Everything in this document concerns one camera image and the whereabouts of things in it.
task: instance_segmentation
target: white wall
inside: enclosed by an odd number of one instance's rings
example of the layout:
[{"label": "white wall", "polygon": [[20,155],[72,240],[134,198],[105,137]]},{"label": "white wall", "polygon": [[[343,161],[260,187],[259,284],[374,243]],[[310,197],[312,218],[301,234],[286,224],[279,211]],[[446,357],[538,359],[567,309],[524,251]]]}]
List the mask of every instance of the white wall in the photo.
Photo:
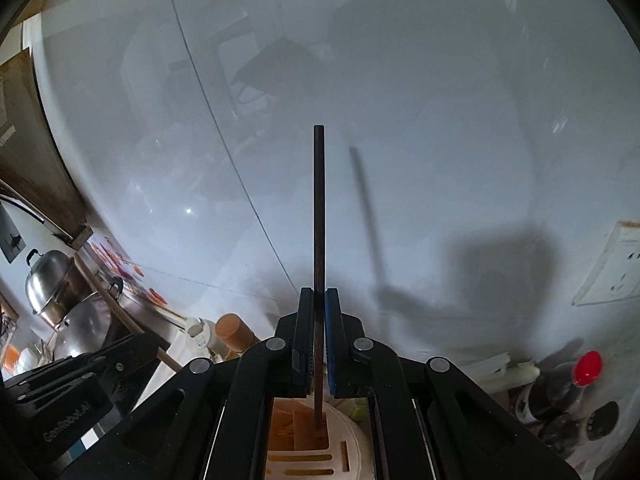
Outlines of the white wall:
[{"label": "white wall", "polygon": [[640,221],[640,56],[605,0],[47,5],[25,37],[56,142],[170,307],[260,336],[295,309],[322,123],[327,283],[368,335],[640,376],[639,302],[571,305]]},{"label": "white wall", "polygon": [[7,62],[22,49],[22,24],[13,27],[0,43],[0,65]]},{"label": "white wall", "polygon": [[12,263],[9,264],[4,256],[0,257],[0,287],[2,288],[2,293],[20,315],[20,319],[26,321],[26,326],[31,328],[44,341],[48,341],[53,335],[53,330],[38,316],[34,316],[24,291],[24,282],[29,274],[26,258],[33,248],[39,250],[40,254],[52,249],[69,254],[70,250],[53,236],[44,225],[20,208],[6,202],[2,202],[2,205],[14,221],[26,244],[26,247]]}]

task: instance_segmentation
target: pot handle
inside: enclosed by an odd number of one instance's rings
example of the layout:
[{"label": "pot handle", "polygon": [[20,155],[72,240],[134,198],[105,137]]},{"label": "pot handle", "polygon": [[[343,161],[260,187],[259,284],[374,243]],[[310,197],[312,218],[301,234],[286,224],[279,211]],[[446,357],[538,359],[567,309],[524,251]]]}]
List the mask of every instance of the pot handle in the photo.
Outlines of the pot handle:
[{"label": "pot handle", "polygon": [[[116,288],[116,293],[113,294],[111,289],[113,289],[113,287]],[[122,294],[122,289],[124,288],[124,281],[122,280],[122,278],[120,276],[114,276],[111,281],[109,282],[109,293],[113,296],[113,298],[118,301],[118,299],[120,298],[120,295]]]},{"label": "pot handle", "polygon": [[31,252],[29,254],[27,254],[27,265],[29,267],[31,267],[31,259],[33,258],[34,254],[39,254],[40,255],[40,253],[38,252],[37,249],[32,249]]}]

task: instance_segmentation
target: metal screw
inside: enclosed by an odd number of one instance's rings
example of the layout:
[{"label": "metal screw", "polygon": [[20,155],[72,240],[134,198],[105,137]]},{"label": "metal screw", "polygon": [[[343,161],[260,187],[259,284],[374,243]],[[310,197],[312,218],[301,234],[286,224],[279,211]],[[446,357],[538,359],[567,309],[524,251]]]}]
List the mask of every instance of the metal screw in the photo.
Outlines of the metal screw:
[{"label": "metal screw", "polygon": [[271,339],[267,339],[267,348],[269,350],[282,350],[286,345],[287,342],[281,337],[272,337]]},{"label": "metal screw", "polygon": [[194,359],[189,363],[189,370],[194,374],[201,374],[209,370],[209,360],[203,358]]},{"label": "metal screw", "polygon": [[359,337],[353,342],[353,346],[356,350],[364,352],[373,348],[373,341],[368,337]]},{"label": "metal screw", "polygon": [[444,357],[434,357],[431,361],[429,361],[429,366],[431,370],[434,372],[444,373],[448,372],[449,368],[451,368],[451,364]]}]

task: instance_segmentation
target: wooden handle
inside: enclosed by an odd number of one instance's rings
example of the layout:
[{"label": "wooden handle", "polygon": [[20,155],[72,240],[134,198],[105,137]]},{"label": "wooden handle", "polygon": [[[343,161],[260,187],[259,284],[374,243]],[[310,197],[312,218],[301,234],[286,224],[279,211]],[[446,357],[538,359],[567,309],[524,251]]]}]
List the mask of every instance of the wooden handle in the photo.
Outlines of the wooden handle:
[{"label": "wooden handle", "polygon": [[[107,303],[107,306],[111,309],[114,316],[117,317],[131,333],[142,334],[144,330],[142,330],[140,326],[131,319],[131,316],[118,304],[118,302],[111,297],[111,294],[109,294],[100,284],[98,278],[91,273],[77,253],[74,254],[74,261],[76,262],[78,269],[80,269],[80,272],[84,274],[85,278],[89,280],[94,289],[98,294],[100,294],[100,297]],[[158,359],[160,359],[174,372],[179,372],[182,369],[180,364],[161,348],[158,348]]]}]

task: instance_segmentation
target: electrical outlet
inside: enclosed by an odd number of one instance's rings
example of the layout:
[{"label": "electrical outlet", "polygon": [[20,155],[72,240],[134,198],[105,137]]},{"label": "electrical outlet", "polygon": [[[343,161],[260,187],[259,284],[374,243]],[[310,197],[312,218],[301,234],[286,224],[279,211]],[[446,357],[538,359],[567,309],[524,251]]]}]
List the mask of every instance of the electrical outlet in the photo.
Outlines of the electrical outlet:
[{"label": "electrical outlet", "polygon": [[6,260],[11,263],[25,247],[24,240],[14,221],[11,220],[4,206],[0,204],[0,250],[6,256]]},{"label": "electrical outlet", "polygon": [[574,304],[640,296],[640,224],[618,222]]}]

